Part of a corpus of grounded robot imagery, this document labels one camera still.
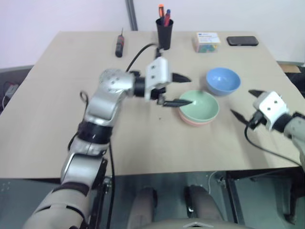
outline black cup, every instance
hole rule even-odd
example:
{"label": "black cup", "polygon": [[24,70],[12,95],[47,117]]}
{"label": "black cup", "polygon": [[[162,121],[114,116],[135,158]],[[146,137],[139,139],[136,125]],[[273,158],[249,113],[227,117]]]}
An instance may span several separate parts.
{"label": "black cup", "polygon": [[157,30],[158,30],[158,38],[159,38],[159,46],[164,50],[168,50],[171,47],[171,38],[172,38],[172,28],[173,28],[173,20],[170,19],[170,23],[168,26],[164,26],[161,24],[160,18],[156,20]]}

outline pen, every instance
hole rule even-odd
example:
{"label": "pen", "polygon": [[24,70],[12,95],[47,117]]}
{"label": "pen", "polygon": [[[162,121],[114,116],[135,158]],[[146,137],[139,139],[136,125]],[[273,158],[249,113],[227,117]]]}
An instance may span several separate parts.
{"label": "pen", "polygon": [[171,10],[167,10],[164,19],[164,26],[168,26],[170,24],[170,18],[171,18]]}
{"label": "pen", "polygon": [[164,25],[164,5],[159,4],[159,16],[160,16],[160,24]]}

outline smartphone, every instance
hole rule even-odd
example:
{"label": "smartphone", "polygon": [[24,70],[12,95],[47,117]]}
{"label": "smartphone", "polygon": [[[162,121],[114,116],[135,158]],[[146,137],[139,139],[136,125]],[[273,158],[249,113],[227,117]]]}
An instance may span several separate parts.
{"label": "smartphone", "polygon": [[254,36],[227,37],[231,46],[257,46],[258,40]]}

